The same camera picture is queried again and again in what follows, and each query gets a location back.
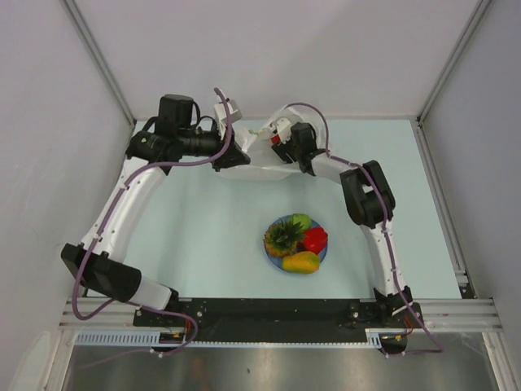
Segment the white plastic bag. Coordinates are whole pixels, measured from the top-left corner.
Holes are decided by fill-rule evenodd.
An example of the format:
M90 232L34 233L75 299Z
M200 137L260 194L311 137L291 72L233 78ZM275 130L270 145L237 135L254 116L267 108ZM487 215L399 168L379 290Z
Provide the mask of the white plastic bag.
M297 122L309 123L316 131L317 155L326 151L329 136L322 112L309 103L290 103L275 112L258 130L243 128L234 132L235 143L250 158L250 163L222 169L219 175L228 179L278 181L301 172L296 162L283 162L271 149L268 125L280 117L286 117L293 125Z

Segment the green fake apple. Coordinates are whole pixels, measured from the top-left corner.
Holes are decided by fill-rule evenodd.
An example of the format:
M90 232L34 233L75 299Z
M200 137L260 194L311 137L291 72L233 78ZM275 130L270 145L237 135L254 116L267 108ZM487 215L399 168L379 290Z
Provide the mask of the green fake apple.
M292 224L297 225L300 231L306 231L313 226L312 218L305 213L294 213L290 216Z

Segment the red fake pepper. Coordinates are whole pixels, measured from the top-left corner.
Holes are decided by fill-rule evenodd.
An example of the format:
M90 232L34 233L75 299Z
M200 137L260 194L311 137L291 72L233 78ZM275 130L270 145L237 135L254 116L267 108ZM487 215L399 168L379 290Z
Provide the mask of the red fake pepper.
M304 232L302 246L306 251L319 254L328 245L328 234L320 227L315 226Z

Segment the orange fake pineapple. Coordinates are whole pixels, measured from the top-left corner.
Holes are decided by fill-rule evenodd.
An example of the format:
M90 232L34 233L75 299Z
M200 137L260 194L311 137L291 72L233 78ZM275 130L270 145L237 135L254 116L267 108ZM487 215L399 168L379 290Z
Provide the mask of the orange fake pineapple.
M270 256L285 257L296 251L303 238L304 228L299 222L293 222L290 218L278 219L265 232L263 243Z

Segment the yellow fake fruit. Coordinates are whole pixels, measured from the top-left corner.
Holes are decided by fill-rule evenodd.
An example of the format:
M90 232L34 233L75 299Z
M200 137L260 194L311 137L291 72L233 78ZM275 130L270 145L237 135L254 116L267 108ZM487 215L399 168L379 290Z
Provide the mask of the yellow fake fruit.
M320 257L309 251L299 252L282 259L282 269L294 274L313 274L319 270Z

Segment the blue plastic plate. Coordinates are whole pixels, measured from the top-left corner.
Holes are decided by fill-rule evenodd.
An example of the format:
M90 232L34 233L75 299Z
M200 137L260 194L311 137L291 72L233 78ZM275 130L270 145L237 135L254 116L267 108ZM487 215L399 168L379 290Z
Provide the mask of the blue plastic plate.
M280 217L279 219L286 220L286 219L290 218L291 215L287 215L287 216L284 216L284 217ZM322 227L320 224L318 224L317 222L315 222L315 221L313 220L313 226L312 226L312 227L315 227L315 226L320 226L320 227ZM327 250L328 250L328 245L327 245L327 246L326 246L326 247L325 247L325 248L324 248L324 249L323 249L323 250L318 254L318 256L320 257L320 260L321 260L321 264L323 263L323 261L324 261L324 259L325 259L325 257L326 257ZM298 243L298 247L296 248L296 251L295 251L293 254L295 254L295 253L299 253L299 252L304 252L304 251L306 251L306 250L303 248L303 246L302 246L302 241L301 241L301 242ZM266 253L268 259L272 262L272 264L273 264L274 266L276 266L276 267L279 268L280 270L284 271L284 270L282 269L282 259L283 259L283 257L272 257L272 256L270 256L270 255L266 252L266 250L265 250L265 253Z

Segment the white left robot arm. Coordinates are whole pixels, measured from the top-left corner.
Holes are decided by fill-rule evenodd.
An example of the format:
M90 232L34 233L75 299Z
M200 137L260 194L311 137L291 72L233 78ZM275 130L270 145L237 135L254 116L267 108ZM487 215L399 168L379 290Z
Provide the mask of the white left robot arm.
M210 130L200 129L199 105L191 97L166 94L157 115L134 133L120 177L99 217L79 244L65 244L61 252L74 278L74 301L86 288L110 302L145 307L162 325L178 320L178 292L144 277L139 269L127 266L125 258L142 212L171 169L210 164L220 171L249 164L234 141L233 124L242 117L239 107L220 89L214 91L219 101Z

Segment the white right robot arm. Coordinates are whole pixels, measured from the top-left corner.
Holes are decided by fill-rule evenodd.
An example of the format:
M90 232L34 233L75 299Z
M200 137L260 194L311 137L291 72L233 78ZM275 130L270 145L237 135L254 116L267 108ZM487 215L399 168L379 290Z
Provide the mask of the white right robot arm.
M413 303L398 266L392 238L396 201L380 164L358 164L320 148L317 131L309 123L283 125L269 130L272 149L287 163L297 163L304 174L329 178L342 187L348 216L361 228L374 267L375 316L385 327L396 326Z

